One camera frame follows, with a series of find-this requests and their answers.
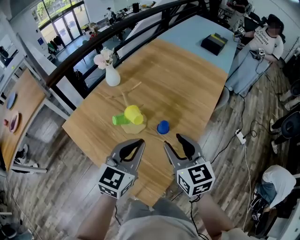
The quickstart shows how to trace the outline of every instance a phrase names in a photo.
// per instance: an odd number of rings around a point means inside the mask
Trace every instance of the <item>yellow strip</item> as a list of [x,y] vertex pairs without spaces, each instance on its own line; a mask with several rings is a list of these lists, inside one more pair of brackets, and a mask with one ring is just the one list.
[[226,44],[226,42],[224,42],[223,40],[219,39],[218,37],[215,36],[215,34],[211,35],[213,38],[215,38],[216,40],[219,40],[221,43]]

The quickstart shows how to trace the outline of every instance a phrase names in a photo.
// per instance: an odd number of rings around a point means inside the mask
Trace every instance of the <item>plate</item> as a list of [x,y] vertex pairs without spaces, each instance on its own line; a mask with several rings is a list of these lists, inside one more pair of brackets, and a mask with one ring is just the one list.
[[19,125],[19,112],[15,112],[14,115],[12,116],[12,118],[9,121],[9,131],[11,133],[14,133]]
[[11,109],[13,107],[16,98],[17,98],[16,92],[13,92],[9,95],[9,97],[7,99],[7,104],[6,104],[7,109]]

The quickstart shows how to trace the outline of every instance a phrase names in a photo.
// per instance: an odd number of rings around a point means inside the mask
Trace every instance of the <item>white flower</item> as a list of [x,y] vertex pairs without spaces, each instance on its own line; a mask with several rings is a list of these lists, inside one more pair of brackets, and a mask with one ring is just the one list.
[[101,55],[104,57],[105,60],[110,60],[113,55],[113,51],[108,49],[107,47],[104,47],[101,50]]
[[107,63],[104,57],[101,54],[98,54],[94,57],[94,63],[98,65],[98,68],[105,69]]

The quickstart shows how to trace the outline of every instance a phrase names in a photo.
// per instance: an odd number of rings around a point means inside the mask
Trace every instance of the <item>power strip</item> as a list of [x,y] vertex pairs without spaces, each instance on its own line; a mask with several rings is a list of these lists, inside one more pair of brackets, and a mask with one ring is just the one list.
[[235,131],[236,136],[238,137],[239,141],[241,144],[245,144],[246,139],[244,138],[244,135],[242,134],[242,132],[240,132],[240,130],[236,130]]

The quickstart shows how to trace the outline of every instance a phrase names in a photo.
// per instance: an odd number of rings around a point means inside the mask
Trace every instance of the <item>wooden floor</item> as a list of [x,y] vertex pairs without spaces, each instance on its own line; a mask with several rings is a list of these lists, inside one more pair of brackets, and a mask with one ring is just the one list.
[[[268,74],[276,92],[288,90],[288,80],[281,70],[273,64]],[[250,131],[252,120],[268,127],[270,118],[277,119],[285,114],[283,105],[265,76],[253,87],[246,97],[243,114],[245,135]],[[233,95],[230,102],[214,112],[199,143],[207,161],[211,161],[222,150],[241,127],[243,100]],[[87,216],[93,204],[100,196],[96,186],[98,168],[81,152],[61,128],[64,120],[47,108],[43,108],[30,127],[24,143],[29,145],[29,158],[46,167],[46,174],[21,174],[9,172],[8,179],[14,197],[35,227],[41,239],[58,240],[74,236],[78,226]],[[269,135],[262,127],[254,124],[257,137],[247,136],[247,162],[250,168],[251,188],[258,176],[270,165],[285,166],[288,142],[279,146],[278,155],[272,153],[270,142],[275,136]],[[216,183],[211,192],[215,201],[233,220],[242,227],[246,216],[249,198],[248,171],[244,158],[244,146],[235,137],[228,148],[212,164]],[[5,190],[7,209],[12,211],[16,220],[22,218],[23,224],[31,228],[21,214],[8,190],[5,178],[0,178],[0,188]],[[181,190],[173,183],[166,193],[173,198]],[[132,199],[118,201],[118,217],[122,221]],[[189,215],[190,203],[185,195],[174,202]],[[196,206],[193,215],[201,232],[205,232]],[[113,218],[106,239],[114,239],[118,233],[118,223]]]

